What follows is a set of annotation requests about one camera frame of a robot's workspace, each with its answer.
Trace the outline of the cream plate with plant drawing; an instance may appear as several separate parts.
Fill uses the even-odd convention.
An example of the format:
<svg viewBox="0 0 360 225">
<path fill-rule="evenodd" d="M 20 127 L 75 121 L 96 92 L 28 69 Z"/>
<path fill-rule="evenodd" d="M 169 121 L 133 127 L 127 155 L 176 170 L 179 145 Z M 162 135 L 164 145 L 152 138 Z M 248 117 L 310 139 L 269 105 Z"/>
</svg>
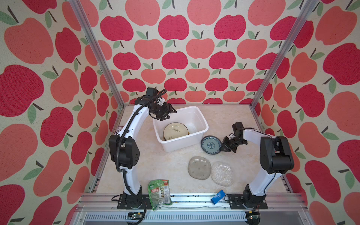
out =
<svg viewBox="0 0 360 225">
<path fill-rule="evenodd" d="M 163 135 L 164 139 L 168 141 L 189 135 L 189 130 L 184 124 L 174 122 L 164 128 Z"/>
</svg>

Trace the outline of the clear textured glass plate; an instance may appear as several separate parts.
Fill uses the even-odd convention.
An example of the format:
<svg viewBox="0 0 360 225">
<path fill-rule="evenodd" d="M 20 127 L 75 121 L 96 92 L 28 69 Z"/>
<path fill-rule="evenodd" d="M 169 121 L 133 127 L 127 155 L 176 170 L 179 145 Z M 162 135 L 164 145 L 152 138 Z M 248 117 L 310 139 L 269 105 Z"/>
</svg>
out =
<svg viewBox="0 0 360 225">
<path fill-rule="evenodd" d="M 229 187 L 233 184 L 233 169 L 229 163 L 216 161 L 211 166 L 211 178 L 217 185 Z"/>
</svg>

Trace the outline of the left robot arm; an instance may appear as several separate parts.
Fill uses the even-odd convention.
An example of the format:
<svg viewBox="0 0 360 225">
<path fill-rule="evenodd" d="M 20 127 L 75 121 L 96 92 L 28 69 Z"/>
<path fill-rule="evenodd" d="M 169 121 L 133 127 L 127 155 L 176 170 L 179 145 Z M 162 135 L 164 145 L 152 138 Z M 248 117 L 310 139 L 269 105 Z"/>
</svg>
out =
<svg viewBox="0 0 360 225">
<path fill-rule="evenodd" d="M 142 187 L 133 170 L 140 159 L 136 139 L 145 119 L 150 116 L 155 120 L 164 121 L 170 119 L 170 114 L 176 112 L 174 107 L 165 102 L 161 96 L 139 97 L 125 126 L 117 134 L 110 136 L 111 159 L 115 163 L 117 172 L 123 175 L 125 190 L 121 196 L 126 200 L 138 204 L 142 200 Z"/>
</svg>

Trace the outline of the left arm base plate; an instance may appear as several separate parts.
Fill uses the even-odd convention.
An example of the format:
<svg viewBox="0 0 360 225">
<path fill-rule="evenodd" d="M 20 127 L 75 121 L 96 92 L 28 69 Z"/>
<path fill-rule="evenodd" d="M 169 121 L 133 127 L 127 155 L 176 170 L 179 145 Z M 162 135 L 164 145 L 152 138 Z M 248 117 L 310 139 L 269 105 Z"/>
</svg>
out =
<svg viewBox="0 0 360 225">
<path fill-rule="evenodd" d="M 146 209 L 151 210 L 152 206 L 150 203 L 149 195 L 147 195 L 147 194 L 140 195 L 139 197 L 146 203 Z M 119 210 L 137 210 L 137 209 L 144 210 L 145 205 L 141 201 L 139 201 L 137 198 L 135 198 L 134 196 L 123 193 L 120 195 L 117 209 L 119 209 Z"/>
</svg>

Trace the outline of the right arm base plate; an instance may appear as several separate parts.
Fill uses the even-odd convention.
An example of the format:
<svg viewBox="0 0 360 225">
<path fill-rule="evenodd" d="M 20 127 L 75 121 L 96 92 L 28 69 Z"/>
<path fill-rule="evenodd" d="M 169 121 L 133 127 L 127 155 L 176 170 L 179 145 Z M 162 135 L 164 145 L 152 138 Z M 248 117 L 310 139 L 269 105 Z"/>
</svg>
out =
<svg viewBox="0 0 360 225">
<path fill-rule="evenodd" d="M 266 196 L 226 194 L 225 200 L 229 202 L 231 210 L 266 210 L 268 205 Z"/>
</svg>

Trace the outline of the grey glass plate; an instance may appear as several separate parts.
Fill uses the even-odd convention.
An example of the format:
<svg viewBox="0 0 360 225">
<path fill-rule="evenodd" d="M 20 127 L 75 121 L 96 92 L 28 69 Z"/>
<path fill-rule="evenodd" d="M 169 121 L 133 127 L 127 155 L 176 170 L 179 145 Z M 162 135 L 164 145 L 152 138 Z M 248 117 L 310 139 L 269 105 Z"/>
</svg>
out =
<svg viewBox="0 0 360 225">
<path fill-rule="evenodd" d="M 206 180 L 211 175 L 212 165 L 208 159 L 194 156 L 190 159 L 187 170 L 192 178 Z"/>
</svg>

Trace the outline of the blue patterned small plate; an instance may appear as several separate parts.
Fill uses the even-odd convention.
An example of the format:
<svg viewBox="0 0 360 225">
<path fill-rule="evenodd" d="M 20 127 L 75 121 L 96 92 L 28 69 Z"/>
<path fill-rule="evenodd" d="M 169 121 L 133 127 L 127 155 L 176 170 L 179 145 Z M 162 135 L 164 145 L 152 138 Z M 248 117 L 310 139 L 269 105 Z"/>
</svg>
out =
<svg viewBox="0 0 360 225">
<path fill-rule="evenodd" d="M 221 152 L 222 142 L 215 136 L 205 136 L 201 140 L 201 148 L 210 155 L 216 155 Z"/>
</svg>

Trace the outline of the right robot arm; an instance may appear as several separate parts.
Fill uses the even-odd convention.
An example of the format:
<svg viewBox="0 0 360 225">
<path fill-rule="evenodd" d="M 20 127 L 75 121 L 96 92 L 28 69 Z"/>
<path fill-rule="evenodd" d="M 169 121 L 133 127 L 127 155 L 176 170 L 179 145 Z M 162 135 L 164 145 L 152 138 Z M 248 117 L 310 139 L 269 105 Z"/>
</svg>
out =
<svg viewBox="0 0 360 225">
<path fill-rule="evenodd" d="M 233 137 L 225 137 L 220 145 L 221 152 L 235 152 L 237 147 L 252 142 L 260 147 L 261 170 L 247 185 L 243 194 L 247 201 L 261 201 L 268 188 L 287 171 L 294 168 L 294 159 L 288 139 L 284 136 L 271 136 L 253 128 L 237 128 Z"/>
</svg>

